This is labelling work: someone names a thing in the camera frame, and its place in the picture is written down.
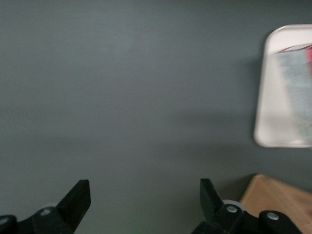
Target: metal screw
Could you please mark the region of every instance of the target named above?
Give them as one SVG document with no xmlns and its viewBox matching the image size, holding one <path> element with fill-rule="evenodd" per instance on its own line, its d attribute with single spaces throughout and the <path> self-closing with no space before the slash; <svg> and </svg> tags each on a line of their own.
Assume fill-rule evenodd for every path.
<svg viewBox="0 0 312 234">
<path fill-rule="evenodd" d="M 9 220 L 9 218 L 7 218 L 7 217 L 0 219 L 0 225 L 5 224 L 8 220 Z"/>
<path fill-rule="evenodd" d="M 49 209 L 44 209 L 44 210 L 40 213 L 40 215 L 41 215 L 41 216 L 45 216 L 45 215 L 48 215 L 50 212 L 51 212 L 51 211 L 50 211 Z"/>
<path fill-rule="evenodd" d="M 274 214 L 274 213 L 272 213 L 272 212 L 268 212 L 268 213 L 267 213 L 267 217 L 268 217 L 269 219 L 272 219 L 272 220 L 278 220 L 278 219 L 279 219 L 278 215 L 277 215 L 277 214 Z"/>
<path fill-rule="evenodd" d="M 236 213 L 237 212 L 237 209 L 234 206 L 228 206 L 226 209 L 230 213 Z"/>
</svg>

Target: wooden block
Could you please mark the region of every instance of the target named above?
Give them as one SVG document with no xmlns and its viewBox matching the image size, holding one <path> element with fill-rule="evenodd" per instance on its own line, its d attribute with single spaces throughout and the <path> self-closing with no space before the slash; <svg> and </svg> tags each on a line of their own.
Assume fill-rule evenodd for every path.
<svg viewBox="0 0 312 234">
<path fill-rule="evenodd" d="M 265 210 L 283 212 L 303 234 L 312 234 L 311 193 L 265 175 L 256 175 L 240 202 L 256 217 Z"/>
</svg>

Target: gray table surface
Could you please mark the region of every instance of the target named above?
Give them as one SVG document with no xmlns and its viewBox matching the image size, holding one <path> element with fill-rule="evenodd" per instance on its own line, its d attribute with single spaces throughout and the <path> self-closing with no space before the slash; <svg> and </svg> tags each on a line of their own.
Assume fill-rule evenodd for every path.
<svg viewBox="0 0 312 234">
<path fill-rule="evenodd" d="M 0 212 L 24 219 L 82 178 L 77 234 L 188 234 L 199 180 L 254 173 L 312 191 L 312 153 L 253 140 L 264 41 L 312 2 L 0 1 Z"/>
</svg>

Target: plastic tray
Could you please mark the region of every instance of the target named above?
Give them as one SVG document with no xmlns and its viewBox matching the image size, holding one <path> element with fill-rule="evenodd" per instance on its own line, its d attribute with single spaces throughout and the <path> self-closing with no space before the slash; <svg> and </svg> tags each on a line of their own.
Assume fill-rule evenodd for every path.
<svg viewBox="0 0 312 234">
<path fill-rule="evenodd" d="M 274 54 L 312 43 L 312 24 L 287 25 L 266 40 L 254 138 L 263 147 L 310 148 L 296 129 L 293 111 Z"/>
</svg>

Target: bolt head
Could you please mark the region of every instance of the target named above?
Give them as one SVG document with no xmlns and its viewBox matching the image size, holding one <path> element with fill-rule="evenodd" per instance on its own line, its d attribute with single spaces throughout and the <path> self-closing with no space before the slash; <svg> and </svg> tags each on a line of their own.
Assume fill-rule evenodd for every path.
<svg viewBox="0 0 312 234">
<path fill-rule="evenodd" d="M 228 206 L 226 209 L 230 213 L 236 213 L 237 212 L 237 208 L 235 208 L 234 206 Z"/>
<path fill-rule="evenodd" d="M 268 213 L 267 213 L 267 217 L 268 217 L 269 219 L 271 219 L 271 220 L 278 220 L 278 219 L 279 219 L 278 215 L 275 214 L 275 213 L 273 213 L 273 212 L 268 212 Z"/>
</svg>

